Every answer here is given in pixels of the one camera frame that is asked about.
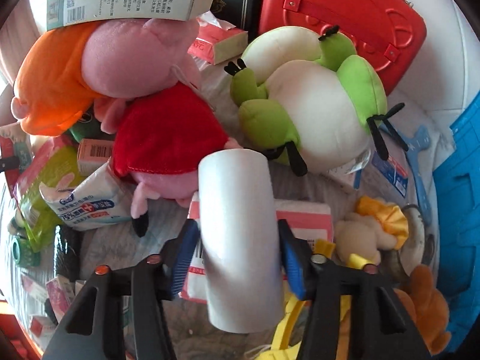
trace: brown plush toy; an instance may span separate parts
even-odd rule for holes
[[[410,275],[408,286],[395,289],[400,301],[414,321],[425,345],[432,355],[442,352],[448,345],[452,334],[446,332],[448,324],[448,305],[434,287],[434,278],[425,265],[416,267]],[[346,360],[350,340],[350,311],[340,323],[337,359]]]

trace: green plastic package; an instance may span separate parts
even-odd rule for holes
[[[79,185],[85,178],[78,172],[77,150],[67,137],[49,138],[30,166],[18,177],[15,198],[25,219],[28,239],[34,252],[53,242],[55,226],[63,222],[44,202],[38,186],[52,188]]]

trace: tissue pack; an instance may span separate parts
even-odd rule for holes
[[[312,249],[319,239],[333,242],[332,217],[327,204],[281,199],[275,199],[274,204],[277,210],[277,219],[286,219],[294,236],[307,240]],[[188,218],[195,219],[200,225],[198,192],[191,201]],[[192,302],[206,303],[206,276],[201,240],[198,241],[195,248],[187,278],[179,295]]]
[[[200,27],[188,53],[213,65],[238,56],[247,48],[248,33],[240,28],[223,30],[212,24]]]

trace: blue plastic toy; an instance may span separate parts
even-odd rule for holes
[[[385,125],[382,124],[380,126],[380,130],[390,135],[390,132]],[[425,186],[423,185],[423,180],[420,175],[419,152],[422,150],[426,150],[430,147],[430,135],[428,134],[428,130],[425,126],[420,126],[413,138],[406,137],[397,128],[395,128],[395,130],[397,130],[400,137],[402,137],[405,143],[409,146],[409,150],[405,152],[406,160],[410,165],[413,179],[415,180],[415,190],[417,191],[418,208],[420,210],[420,213],[422,214],[423,222],[426,226],[429,226],[432,223],[433,216],[431,213],[431,205],[428,200],[427,192],[425,190]]]
[[[480,312],[480,93],[450,126],[455,152],[435,171],[440,225],[438,289],[450,307],[448,351]]]

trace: white wall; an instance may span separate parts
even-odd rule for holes
[[[480,89],[480,42],[453,0],[407,0],[427,39],[395,91],[415,100],[451,139],[449,126]]]

